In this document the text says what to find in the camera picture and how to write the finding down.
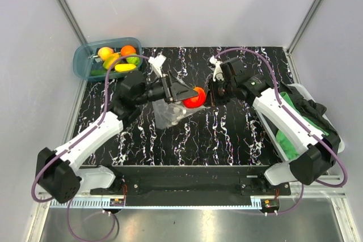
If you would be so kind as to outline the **red fake apple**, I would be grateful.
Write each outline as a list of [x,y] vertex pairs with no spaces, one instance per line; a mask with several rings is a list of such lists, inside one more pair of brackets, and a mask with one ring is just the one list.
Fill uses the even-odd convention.
[[193,109],[202,106],[206,100],[206,93],[203,88],[195,87],[194,90],[198,93],[197,96],[183,100],[183,105],[186,108]]

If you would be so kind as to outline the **clear polka dot zip bag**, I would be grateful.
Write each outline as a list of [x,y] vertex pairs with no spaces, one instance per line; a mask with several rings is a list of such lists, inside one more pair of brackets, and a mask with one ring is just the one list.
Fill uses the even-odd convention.
[[155,115],[155,124],[158,129],[166,129],[177,125],[182,119],[205,109],[202,105],[189,109],[183,105],[183,101],[166,103],[164,100],[152,102]]

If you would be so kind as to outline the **green fake lime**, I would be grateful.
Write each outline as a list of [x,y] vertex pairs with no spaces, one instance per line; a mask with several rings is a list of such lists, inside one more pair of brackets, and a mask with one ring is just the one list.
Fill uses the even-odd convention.
[[139,64],[140,64],[140,58],[137,56],[137,54],[136,53],[132,53],[132,54],[130,54],[130,55],[128,55],[127,56],[127,58],[126,58],[126,61],[127,61],[127,63],[129,63],[129,64],[133,64],[133,65],[135,65],[135,66],[138,66]]

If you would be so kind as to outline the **yellow fake banana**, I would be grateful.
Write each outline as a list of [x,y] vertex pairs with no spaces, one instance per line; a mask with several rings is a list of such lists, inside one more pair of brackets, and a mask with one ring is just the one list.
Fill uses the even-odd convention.
[[114,70],[118,73],[125,73],[136,69],[137,66],[132,63],[120,63],[115,65]]

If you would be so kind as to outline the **orange fake fruit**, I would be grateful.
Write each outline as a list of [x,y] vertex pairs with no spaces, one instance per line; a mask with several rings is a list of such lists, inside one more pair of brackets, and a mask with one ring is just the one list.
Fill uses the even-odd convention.
[[122,56],[129,56],[129,55],[136,54],[136,53],[137,53],[137,51],[136,51],[135,47],[133,47],[131,45],[125,45],[120,50],[120,54]]

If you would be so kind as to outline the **yellow green fake mango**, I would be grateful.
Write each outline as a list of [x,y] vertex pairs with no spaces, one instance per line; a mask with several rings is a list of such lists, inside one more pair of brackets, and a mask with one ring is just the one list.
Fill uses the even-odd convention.
[[108,70],[112,64],[121,57],[121,55],[119,55],[118,53],[113,53],[111,55],[109,55],[103,62],[103,68],[105,70]]

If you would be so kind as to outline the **yellow fake fruit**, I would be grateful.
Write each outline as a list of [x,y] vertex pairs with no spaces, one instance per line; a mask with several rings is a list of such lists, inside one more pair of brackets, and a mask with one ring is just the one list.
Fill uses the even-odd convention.
[[98,57],[102,59],[103,61],[106,60],[109,56],[114,54],[114,50],[110,47],[102,47],[98,50]]

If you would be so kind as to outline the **dark green fake cucumber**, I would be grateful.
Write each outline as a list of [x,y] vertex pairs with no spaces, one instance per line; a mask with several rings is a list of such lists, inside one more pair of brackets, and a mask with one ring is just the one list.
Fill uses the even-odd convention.
[[91,70],[90,75],[92,77],[100,77],[106,75],[107,70]]

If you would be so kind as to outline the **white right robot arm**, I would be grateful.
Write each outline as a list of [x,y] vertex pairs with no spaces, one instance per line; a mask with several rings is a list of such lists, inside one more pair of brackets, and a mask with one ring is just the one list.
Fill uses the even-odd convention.
[[249,73],[239,58],[222,62],[210,57],[209,62],[214,71],[205,104],[216,107],[233,98],[245,101],[273,123],[298,153],[296,158],[265,171],[264,177],[257,181],[261,193],[271,194],[279,184],[290,181],[310,185],[334,166],[341,142],[336,133],[325,134],[310,124],[275,91],[271,80]]

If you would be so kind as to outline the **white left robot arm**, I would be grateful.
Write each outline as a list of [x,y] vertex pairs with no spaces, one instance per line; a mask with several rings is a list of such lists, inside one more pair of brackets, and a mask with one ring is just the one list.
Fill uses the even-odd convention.
[[112,101],[105,104],[103,114],[89,127],[55,150],[42,149],[37,156],[36,176],[32,184],[32,198],[40,185],[59,203],[71,200],[79,191],[105,189],[117,194],[122,189],[123,176],[112,167],[82,168],[83,162],[100,146],[127,128],[140,114],[140,105],[164,100],[175,103],[197,96],[171,73],[152,83],[140,71],[132,71],[118,85]]

